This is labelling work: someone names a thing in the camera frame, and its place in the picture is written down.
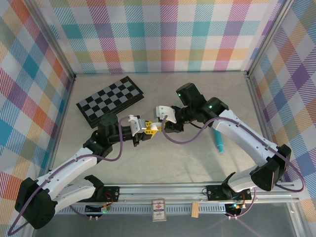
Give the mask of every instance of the blue marker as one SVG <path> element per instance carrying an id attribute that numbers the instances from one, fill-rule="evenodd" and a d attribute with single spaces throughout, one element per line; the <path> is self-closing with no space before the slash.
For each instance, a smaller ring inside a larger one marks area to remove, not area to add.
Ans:
<path id="1" fill-rule="evenodd" d="M 214 132 L 214 137 L 215 137 L 215 142 L 216 142 L 216 146 L 219 150 L 219 153 L 223 153 L 224 152 L 224 145 L 223 145 L 223 140 L 222 140 L 222 134 L 215 130 L 214 128 L 213 129 L 213 132 Z"/>

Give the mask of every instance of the plaid wallpaper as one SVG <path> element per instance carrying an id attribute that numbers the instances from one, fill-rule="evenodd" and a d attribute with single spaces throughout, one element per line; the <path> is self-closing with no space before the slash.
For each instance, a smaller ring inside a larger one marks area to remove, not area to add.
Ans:
<path id="1" fill-rule="evenodd" d="M 257 41 L 255 49 L 252 51 L 250 60 L 247 63 L 245 71 L 249 71 L 249 68 L 250 68 L 253 60 L 257 56 L 258 50 L 260 49 L 265 37 L 267 36 L 267 34 L 268 34 L 268 32 L 269 32 L 269 30 L 270 30 L 270 28 L 272 26 L 272 23 L 273 23 L 275 17 L 277 16 L 279 10 L 281 9 L 281 6 L 282 6 L 283 2 L 285 2 L 285 0 L 278 0 L 277 1 L 277 4 L 275 5 L 275 7 L 273 9 L 272 14 L 270 15 L 270 18 L 269 18 L 269 20 L 268 20 L 263 32 L 261 33 L 259 40 Z"/>
<path id="2" fill-rule="evenodd" d="M 296 0 L 254 73 L 274 142 L 293 151 L 308 192 L 302 206 L 316 235 L 316 1 Z M 298 179 L 289 169 L 287 179 Z"/>
<path id="3" fill-rule="evenodd" d="M 20 183 L 43 175 L 70 84 L 22 0 L 0 0 L 1 237 Z"/>
<path id="4" fill-rule="evenodd" d="M 244 70 L 282 1 L 36 0 L 85 74 Z"/>

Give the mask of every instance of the table surface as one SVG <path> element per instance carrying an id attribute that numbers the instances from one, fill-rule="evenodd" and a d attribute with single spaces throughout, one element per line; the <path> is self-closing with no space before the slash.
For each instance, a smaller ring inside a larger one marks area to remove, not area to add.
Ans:
<path id="1" fill-rule="evenodd" d="M 117 114 L 119 119 L 128 115 L 140 115 L 142 119 L 156 121 L 154 108 L 158 105 L 181 106 L 175 91 L 193 82 L 206 100 L 211 97 L 220 98 L 241 120 L 261 133 L 243 72 L 78 76 L 54 168 L 73 156 L 95 130 L 90 128 L 76 103 L 125 76 L 129 76 L 140 87 L 145 98 Z M 186 141 L 197 132 L 197 128 L 187 124 L 184 132 L 170 134 L 170 137 Z M 119 160 L 102 161 L 79 175 L 73 183 L 90 174 L 109 184 L 223 181 L 234 171 L 252 167 L 254 162 L 237 144 L 222 136 L 223 154 L 218 152 L 214 144 L 211 129 L 206 129 L 199 138 L 187 145 L 173 144 L 160 132 L 153 139 L 140 142 L 136 148 L 132 141 L 127 141 L 124 142 L 123 154 Z M 116 158 L 118 153 L 119 144 L 115 144 L 107 158 Z"/>

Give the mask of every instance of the chessboard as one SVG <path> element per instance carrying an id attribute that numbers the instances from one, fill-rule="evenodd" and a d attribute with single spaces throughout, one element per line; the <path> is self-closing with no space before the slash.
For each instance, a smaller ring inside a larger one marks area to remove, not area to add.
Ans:
<path id="1" fill-rule="evenodd" d="M 143 99 L 143 92 L 125 77 L 77 103 L 91 128 L 95 128 L 104 114 L 117 114 Z"/>

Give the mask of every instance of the purple cable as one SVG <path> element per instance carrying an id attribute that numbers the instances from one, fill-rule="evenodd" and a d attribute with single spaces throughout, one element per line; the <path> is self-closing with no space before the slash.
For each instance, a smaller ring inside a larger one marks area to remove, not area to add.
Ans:
<path id="1" fill-rule="evenodd" d="M 69 205 L 69 207 L 71 208 L 72 211 L 74 211 L 76 214 L 78 214 L 79 216 L 82 216 L 83 218 L 87 218 L 90 219 L 87 215 L 84 215 L 80 212 L 78 212 L 72 205 Z"/>
<path id="2" fill-rule="evenodd" d="M 115 159 L 108 159 L 108 158 L 104 158 L 104 157 L 101 157 L 101 156 L 97 156 L 97 155 L 83 155 L 83 156 L 80 156 L 77 158 L 78 159 L 82 159 L 82 158 L 85 158 L 85 157 L 96 157 L 96 158 L 99 158 L 99 159 L 102 159 L 102 160 L 105 160 L 105 161 L 116 161 L 118 160 L 121 156 L 122 156 L 122 152 L 123 152 L 123 134 L 122 134 L 122 127 L 121 127 L 121 122 L 124 120 L 124 119 L 128 119 L 129 117 L 123 117 L 120 119 L 120 121 L 118 122 L 118 133 L 119 133 L 119 143 L 120 143 L 120 148 L 119 148 L 119 154 L 118 154 L 118 157 L 116 157 Z M 31 196 L 29 197 L 29 199 L 26 201 L 26 203 L 24 204 L 24 206 L 22 207 L 20 213 L 18 214 L 18 216 L 16 217 L 16 219 L 14 220 L 12 226 L 10 227 L 7 235 L 8 236 L 12 236 L 14 235 L 15 233 L 17 233 L 19 230 L 21 230 L 23 227 L 25 227 L 28 222 L 24 223 L 22 226 L 20 226 L 19 228 L 17 228 L 16 230 L 13 231 L 14 227 L 16 226 L 16 223 L 20 220 L 21 216 L 23 215 L 25 209 L 27 208 L 27 206 L 30 204 L 31 200 L 34 198 L 34 196 L 38 193 L 38 191 L 45 185 L 48 183 L 48 181 L 54 177 L 54 175 L 56 175 L 59 171 L 61 171 L 62 169 L 64 169 L 65 167 L 67 167 L 68 165 L 72 164 L 73 162 L 76 162 L 74 159 L 70 160 L 69 162 L 63 164 L 61 167 L 59 167 L 58 169 L 56 169 L 49 177 L 47 180 L 45 180 L 41 185 L 39 185 L 39 187 L 34 191 L 34 193 L 31 194 Z"/>
<path id="3" fill-rule="evenodd" d="M 211 122 L 214 122 L 215 120 L 226 120 L 226 121 L 229 121 L 229 122 L 232 122 L 238 126 L 240 126 L 242 129 L 244 129 L 246 132 L 248 132 L 251 136 L 253 136 L 257 141 L 259 141 L 263 146 L 267 147 L 269 149 L 269 151 L 273 152 L 274 154 L 276 154 L 278 157 L 280 157 L 286 164 L 288 164 L 289 166 L 291 166 L 294 171 L 297 173 L 297 175 L 299 176 L 299 178 L 301 179 L 302 181 L 302 188 L 301 189 L 298 189 L 298 190 L 294 190 L 294 189 L 289 189 L 289 188 L 286 188 L 286 187 L 283 187 L 279 184 L 276 184 L 277 187 L 281 188 L 281 189 L 284 189 L 284 190 L 287 190 L 287 191 L 290 191 L 290 192 L 295 192 L 295 193 L 299 193 L 303 190 L 305 190 L 306 188 L 306 183 L 305 183 L 305 180 L 303 178 L 303 176 L 301 175 L 300 171 L 290 162 L 288 161 L 283 155 L 281 155 L 279 152 L 276 152 L 275 150 L 273 150 L 270 146 L 268 146 L 268 144 L 266 144 L 265 142 L 263 142 L 256 134 L 254 134 L 252 131 L 250 131 L 247 127 L 243 126 L 242 124 L 239 124 L 238 122 L 236 122 L 235 120 L 231 119 L 231 118 L 224 118 L 224 117 L 217 117 L 217 118 L 212 118 L 210 119 L 209 121 L 207 121 L 203 127 L 200 129 L 200 131 L 189 141 L 185 141 L 185 142 L 179 142 L 179 141 L 176 141 L 174 139 L 172 139 L 171 137 L 169 137 L 166 133 L 166 131 L 164 130 L 164 125 L 165 125 L 165 122 L 167 120 L 167 117 L 168 116 L 165 116 L 162 120 L 162 123 L 161 123 L 161 129 L 162 129 L 162 133 L 164 134 L 164 136 L 171 142 L 175 143 L 175 144 L 179 144 L 179 145 L 184 145 L 184 144 L 187 144 L 187 143 L 190 143 L 192 141 L 194 141 L 195 139 L 197 139 L 201 133 L 204 131 L 204 129 L 211 123 Z"/>

